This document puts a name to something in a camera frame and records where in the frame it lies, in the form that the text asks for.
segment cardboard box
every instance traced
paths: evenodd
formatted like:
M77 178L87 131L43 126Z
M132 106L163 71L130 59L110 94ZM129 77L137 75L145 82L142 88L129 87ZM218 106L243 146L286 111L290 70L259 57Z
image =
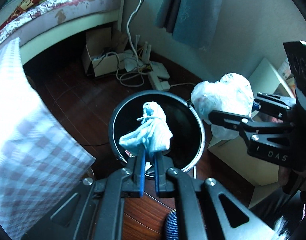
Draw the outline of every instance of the cardboard box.
M123 52L124 48L121 42L125 42L122 36L123 33L115 34L114 46L118 46L118 52ZM86 45L82 54L82 63L84 71L87 75L95 75L95 77L102 76L117 70L117 57L111 55L101 58L102 54L114 50L112 45L112 30L111 28L102 28L86 32ZM118 54L120 60L120 69L124 69L124 53Z

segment blue woven object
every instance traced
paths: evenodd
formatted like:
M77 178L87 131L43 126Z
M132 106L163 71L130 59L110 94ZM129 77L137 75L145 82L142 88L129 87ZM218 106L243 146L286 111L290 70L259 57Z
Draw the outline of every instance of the blue woven object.
M141 176L140 176L140 197L144 195L144 181L145 181L145 150L142 156L142 164L141 164Z
M176 212L169 213L165 220L165 240L179 240Z

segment blue gripper pad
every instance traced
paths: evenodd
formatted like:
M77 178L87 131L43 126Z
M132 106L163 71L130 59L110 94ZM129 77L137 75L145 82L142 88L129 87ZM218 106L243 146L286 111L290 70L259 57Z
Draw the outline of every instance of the blue gripper pad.
M156 155L154 155L154 171L155 171L155 192L156 192L156 195L159 196L158 167L157 167Z
M259 111L259 104L258 103L256 103L256 102L253 102L253 106L252 106L252 112L253 111Z
M145 180L145 151L142 154L141 175L140 175L140 197L144 195L144 180Z

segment white cloth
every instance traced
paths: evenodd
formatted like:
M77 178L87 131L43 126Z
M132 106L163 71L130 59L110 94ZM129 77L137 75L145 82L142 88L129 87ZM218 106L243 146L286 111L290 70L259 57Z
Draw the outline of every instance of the white cloth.
M79 182L95 158L29 85L19 38L0 50L0 225L19 240Z
M138 129L120 138L121 146L137 155L140 145L143 144L150 159L154 152L170 148L173 134L166 124L164 111L157 102L146 102L143 105L143 117L139 120L142 120L142 125Z

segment metal screw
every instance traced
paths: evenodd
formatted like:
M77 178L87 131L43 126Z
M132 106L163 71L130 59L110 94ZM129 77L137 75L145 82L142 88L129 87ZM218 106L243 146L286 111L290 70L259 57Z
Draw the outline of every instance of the metal screw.
M252 140L254 140L254 141L258 141L258 140L259 140L259 136L256 135L256 134L252 135L251 138L252 138Z
M208 184L209 186L214 186L216 184L216 179L208 178L206 179L206 184Z
M130 174L130 171L126 168L123 168L122 169L122 172L124 172L126 175L129 175Z
M169 168L169 171L174 175L178 174L178 172L174 168Z
M93 184L93 179L92 178L85 178L83 179L83 184L86 186L92 185Z

